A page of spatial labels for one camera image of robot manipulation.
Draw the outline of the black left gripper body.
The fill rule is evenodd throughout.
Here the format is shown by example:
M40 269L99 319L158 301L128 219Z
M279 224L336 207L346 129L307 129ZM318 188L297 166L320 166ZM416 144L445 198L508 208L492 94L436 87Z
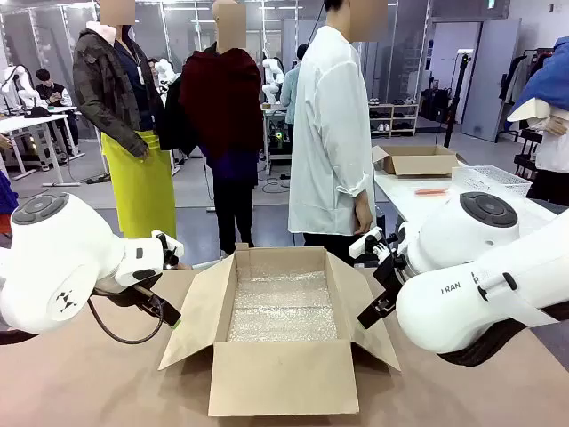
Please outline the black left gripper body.
M132 287L134 304L149 315L163 315L164 301L151 290L136 285Z

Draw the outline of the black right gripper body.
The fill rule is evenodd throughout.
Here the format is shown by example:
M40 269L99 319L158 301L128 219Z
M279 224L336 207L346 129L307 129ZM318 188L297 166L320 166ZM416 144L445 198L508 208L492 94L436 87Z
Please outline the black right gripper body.
M406 267L403 255L390 255L377 267L376 280L384 288L380 295L381 303L395 303L405 279L402 274Z

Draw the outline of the person's right hand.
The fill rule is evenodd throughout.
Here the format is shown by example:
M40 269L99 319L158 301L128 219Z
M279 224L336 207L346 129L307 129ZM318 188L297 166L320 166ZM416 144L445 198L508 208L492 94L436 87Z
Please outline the person's right hand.
M373 224L373 215L366 191L362 191L355 197L355 214L357 218L357 230L355 234L363 235L370 230Z

